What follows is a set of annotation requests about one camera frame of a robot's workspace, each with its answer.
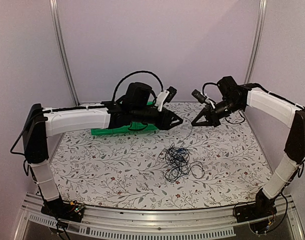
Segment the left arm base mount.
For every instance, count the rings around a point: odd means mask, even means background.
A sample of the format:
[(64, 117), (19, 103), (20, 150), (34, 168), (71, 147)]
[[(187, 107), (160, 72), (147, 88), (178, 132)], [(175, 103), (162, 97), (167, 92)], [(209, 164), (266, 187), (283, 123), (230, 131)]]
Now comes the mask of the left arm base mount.
[(85, 205), (83, 203), (79, 203), (76, 200), (65, 202), (61, 196), (50, 201), (45, 200), (42, 194), (41, 197), (43, 200), (43, 206), (41, 208), (42, 214), (52, 216), (55, 219), (68, 220), (77, 223), (82, 222), (85, 212)]

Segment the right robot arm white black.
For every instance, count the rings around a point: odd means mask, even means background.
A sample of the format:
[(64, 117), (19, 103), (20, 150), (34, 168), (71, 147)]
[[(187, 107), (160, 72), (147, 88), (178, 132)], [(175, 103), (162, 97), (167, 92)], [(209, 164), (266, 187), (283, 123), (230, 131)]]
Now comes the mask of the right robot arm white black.
[(270, 211), (268, 200), (275, 199), (290, 184), (294, 174), (305, 161), (305, 106), (301, 106), (266, 90), (258, 83), (237, 84), (232, 76), (225, 76), (215, 86), (222, 100), (214, 103), (203, 91), (191, 94), (205, 107), (192, 121), (192, 126), (219, 126), (220, 120), (247, 107), (260, 110), (279, 120), (289, 128), (284, 154), (271, 179), (256, 195), (257, 203), (251, 206), (251, 214), (262, 218)]

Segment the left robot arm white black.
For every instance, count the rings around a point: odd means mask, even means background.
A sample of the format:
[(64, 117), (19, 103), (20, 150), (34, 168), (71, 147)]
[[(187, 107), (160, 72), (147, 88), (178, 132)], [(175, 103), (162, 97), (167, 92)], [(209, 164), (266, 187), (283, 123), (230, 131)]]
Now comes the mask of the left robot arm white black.
[(115, 89), (112, 99), (93, 105), (44, 108), (35, 103), (31, 106), (21, 133), (10, 148), (14, 150), (20, 140), (23, 142), (25, 161), (30, 166), (34, 182), (39, 188), (47, 208), (56, 217), (67, 213), (67, 206), (61, 202), (53, 173), (48, 163), (49, 137), (86, 129), (118, 129), (132, 123), (154, 125), (158, 130), (168, 131), (183, 123), (176, 113), (165, 108), (177, 91), (174, 87), (162, 88), (155, 94), (153, 88), (143, 82), (131, 82), (124, 95), (116, 98)]

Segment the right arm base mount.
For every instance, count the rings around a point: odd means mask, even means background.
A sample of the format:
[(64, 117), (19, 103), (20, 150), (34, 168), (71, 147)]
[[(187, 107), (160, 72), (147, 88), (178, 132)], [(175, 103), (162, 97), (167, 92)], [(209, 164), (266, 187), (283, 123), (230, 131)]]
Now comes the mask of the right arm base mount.
[(249, 222), (265, 218), (262, 221), (256, 221), (249, 225), (250, 230), (257, 234), (265, 234), (276, 219), (277, 209), (275, 207), (275, 199), (266, 197), (262, 190), (255, 196), (255, 202), (245, 205), (234, 206), (232, 214), (238, 223)]

